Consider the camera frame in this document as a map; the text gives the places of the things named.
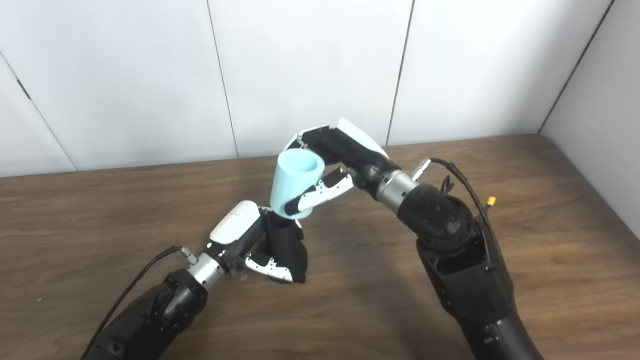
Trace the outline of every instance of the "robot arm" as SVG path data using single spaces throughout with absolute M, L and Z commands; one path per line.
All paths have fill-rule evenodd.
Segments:
M 286 204 L 288 215 L 334 199 L 354 186 L 365 190 L 417 235 L 417 250 L 438 298 L 458 321 L 476 359 L 543 359 L 518 316 L 513 281 L 486 214 L 489 206 L 483 207 L 452 163 L 427 159 L 409 176 L 344 119 L 333 129 L 323 126 L 300 133 L 287 148 L 295 147 L 314 151 L 327 164 L 342 163 L 347 169 L 327 175 Z M 478 217 L 449 195 L 453 187 L 449 177 L 440 190 L 418 183 L 432 163 L 447 167 L 465 186 L 479 210 Z
M 242 201 L 211 232 L 198 258 L 182 248 L 190 266 L 169 274 L 99 329 L 81 359 L 159 359 L 204 309 L 212 287 L 230 272 L 246 267 L 276 281 L 305 282 L 302 238 L 299 222 Z

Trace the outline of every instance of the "silver cylinder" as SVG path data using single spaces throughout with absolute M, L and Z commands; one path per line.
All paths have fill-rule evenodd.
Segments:
M 378 187 L 377 197 L 389 210 L 397 214 L 404 198 L 409 194 L 418 183 L 402 170 L 392 172 Z
M 225 275 L 225 269 L 207 254 L 200 255 L 198 263 L 189 266 L 187 271 L 202 284 L 207 291 Z

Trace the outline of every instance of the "wooden table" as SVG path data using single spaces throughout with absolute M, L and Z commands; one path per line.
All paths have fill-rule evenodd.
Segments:
M 453 161 L 481 198 L 498 198 L 490 216 L 520 315 L 547 359 L 640 359 L 640 243 L 548 140 L 388 153 L 407 171 L 428 156 Z M 436 168 L 422 180 L 439 186 Z M 268 204 L 274 169 L 269 157 L 0 179 L 0 357 L 77 359 L 153 256 L 199 252 L 239 201 Z M 381 204 L 352 190 L 303 227 L 305 285 L 229 277 L 163 359 L 472 358 L 414 235 Z M 128 300 L 183 266 L 165 259 Z

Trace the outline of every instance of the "wire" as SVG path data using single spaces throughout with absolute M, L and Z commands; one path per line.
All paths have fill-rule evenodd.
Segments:
M 448 161 L 444 161 L 442 159 L 432 158 L 431 162 L 432 163 L 436 163 L 436 164 L 440 164 L 440 165 L 444 166 L 445 168 L 447 168 L 447 170 L 450 173 L 452 173 L 453 176 L 455 176 L 458 179 L 458 181 L 460 181 L 462 183 L 462 185 L 464 185 L 464 187 L 469 192 L 469 195 L 471 195 L 471 199 L 474 201 L 474 204 L 476 204 L 476 207 L 478 208 L 478 211 L 480 211 L 480 216 L 482 217 L 482 219 L 484 221 L 484 224 L 487 226 L 487 228 L 489 228 L 489 231 L 491 232 L 491 235 L 493 236 L 493 238 L 497 239 L 495 237 L 495 232 L 493 231 L 493 226 L 491 226 L 491 222 L 489 222 L 489 216 L 487 215 L 486 210 L 485 210 L 484 206 L 482 205 L 482 202 L 480 202 L 480 199 L 478 199 L 478 195 L 476 194 L 474 189 L 471 187 L 471 184 L 469 184 L 469 180 L 467 180 L 467 178 L 464 176 L 464 174 L 462 174 L 462 172 L 453 163 L 450 163 Z
M 140 279 L 142 279 L 142 277 L 149 271 L 149 269 L 151 269 L 151 266 L 154 266 L 154 264 L 157 263 L 158 261 L 166 258 L 167 256 L 173 254 L 174 252 L 180 251 L 181 249 L 182 249 L 181 246 L 172 246 L 169 249 L 166 249 L 165 251 L 162 251 L 153 260 L 151 260 L 151 262 L 149 264 L 147 264 L 144 269 L 142 269 L 140 274 L 138 274 L 138 276 L 136 276 L 136 278 L 133 279 L 133 281 L 129 284 L 129 286 L 120 295 L 118 300 L 116 300 L 116 302 L 113 304 L 113 306 L 111 306 L 111 309 L 109 310 L 107 315 L 104 317 L 104 320 L 102 321 L 100 326 L 98 326 L 98 329 L 95 331 L 95 334 L 91 338 L 91 341 L 89 341 L 89 344 L 86 346 L 86 349 L 84 350 L 84 352 L 83 352 L 82 356 L 80 357 L 80 359 L 84 359 L 89 354 L 89 351 L 91 351 L 91 348 L 93 347 L 93 344 L 95 343 L 95 340 L 98 338 L 98 336 L 100 335 L 102 330 L 104 330 L 104 327 L 107 326 L 107 323 L 109 322 L 109 319 L 111 319 L 111 317 L 113 316 L 113 313 L 116 312 L 116 310 L 118 309 L 118 306 L 120 306 L 120 304 L 122 303 L 124 298 L 129 294 L 131 289 L 133 289 L 133 287 L 138 283 L 138 281 L 140 281 Z

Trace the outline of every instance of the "white wall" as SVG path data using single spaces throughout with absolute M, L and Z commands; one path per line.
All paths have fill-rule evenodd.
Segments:
M 205 1 L 3 1 L 0 51 L 79 170 L 236 156 Z
M 417 1 L 389 145 L 537 133 L 609 3 Z
M 543 128 L 640 237 L 640 1 L 617 0 Z
M 411 0 L 7 0 L 0 51 L 79 170 L 154 165 L 341 117 L 381 145 L 536 132 L 608 3 L 418 0 L 392 122 Z
M 342 117 L 387 141 L 410 0 L 210 4 L 240 156 Z
M 0 177 L 75 171 L 0 56 Z

